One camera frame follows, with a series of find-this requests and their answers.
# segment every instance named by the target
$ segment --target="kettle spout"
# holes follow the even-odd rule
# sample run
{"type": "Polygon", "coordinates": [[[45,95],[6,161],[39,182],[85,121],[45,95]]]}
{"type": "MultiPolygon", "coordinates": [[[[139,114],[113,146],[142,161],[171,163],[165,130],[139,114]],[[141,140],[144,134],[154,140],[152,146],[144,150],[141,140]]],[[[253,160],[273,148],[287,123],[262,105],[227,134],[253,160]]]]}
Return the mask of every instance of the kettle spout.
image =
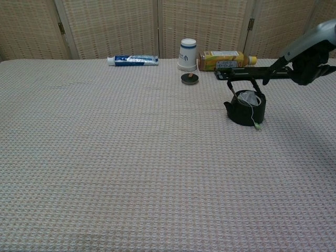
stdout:
{"type": "Polygon", "coordinates": [[[224,105],[226,107],[227,114],[230,115],[233,110],[233,105],[228,101],[224,102],[224,105]]]}

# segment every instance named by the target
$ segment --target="white paper cup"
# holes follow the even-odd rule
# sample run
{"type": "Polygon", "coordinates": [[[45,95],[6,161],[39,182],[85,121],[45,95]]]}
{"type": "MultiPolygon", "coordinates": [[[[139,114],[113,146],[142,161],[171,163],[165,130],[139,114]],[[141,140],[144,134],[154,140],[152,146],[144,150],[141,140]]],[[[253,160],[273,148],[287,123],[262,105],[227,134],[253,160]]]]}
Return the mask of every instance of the white paper cup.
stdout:
{"type": "Polygon", "coordinates": [[[196,40],[184,38],[181,40],[180,55],[177,60],[177,68],[182,71],[194,71],[196,64],[196,40]]]}

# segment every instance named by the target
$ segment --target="kettle handle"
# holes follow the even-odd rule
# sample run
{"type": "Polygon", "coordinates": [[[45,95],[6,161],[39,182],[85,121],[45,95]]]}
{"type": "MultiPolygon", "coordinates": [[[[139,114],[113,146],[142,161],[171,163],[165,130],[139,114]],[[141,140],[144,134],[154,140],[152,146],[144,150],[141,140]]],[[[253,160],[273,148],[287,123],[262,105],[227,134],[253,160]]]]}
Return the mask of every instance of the kettle handle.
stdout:
{"type": "Polygon", "coordinates": [[[252,83],[253,88],[257,91],[257,94],[259,94],[261,96],[262,93],[260,91],[260,88],[259,88],[259,86],[257,84],[257,81],[253,77],[234,77],[234,78],[229,78],[227,80],[227,86],[228,86],[228,88],[232,91],[232,89],[233,89],[232,81],[239,81],[239,80],[249,80],[252,83]]]}

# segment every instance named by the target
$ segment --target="textured tablecloth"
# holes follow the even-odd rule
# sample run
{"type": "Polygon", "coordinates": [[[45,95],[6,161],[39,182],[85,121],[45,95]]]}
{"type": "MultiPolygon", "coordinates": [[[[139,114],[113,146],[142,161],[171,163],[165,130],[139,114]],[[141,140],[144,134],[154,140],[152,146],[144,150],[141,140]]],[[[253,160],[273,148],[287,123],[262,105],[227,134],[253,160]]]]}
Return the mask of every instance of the textured tablecloth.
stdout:
{"type": "Polygon", "coordinates": [[[195,73],[2,62],[0,251],[336,251],[336,74],[258,81],[257,131],[195,73]]]}

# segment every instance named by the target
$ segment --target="black kettle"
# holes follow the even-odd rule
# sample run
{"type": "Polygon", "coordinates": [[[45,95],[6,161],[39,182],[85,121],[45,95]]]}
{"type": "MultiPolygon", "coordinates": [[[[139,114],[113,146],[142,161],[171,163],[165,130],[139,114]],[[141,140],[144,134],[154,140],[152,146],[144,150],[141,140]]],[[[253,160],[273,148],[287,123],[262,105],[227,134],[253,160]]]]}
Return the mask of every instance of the black kettle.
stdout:
{"type": "Polygon", "coordinates": [[[266,97],[263,93],[261,93],[256,80],[254,78],[229,79],[227,81],[227,86],[234,93],[231,102],[228,101],[224,102],[228,117],[235,123],[245,126],[254,126],[255,124],[253,120],[256,123],[259,124],[262,123],[265,115],[266,97]],[[254,93],[257,96],[258,105],[256,106],[250,105],[238,99],[240,93],[247,91],[247,90],[240,90],[236,93],[234,92],[232,81],[239,81],[239,80],[249,80],[252,83],[255,89],[254,93]]]}

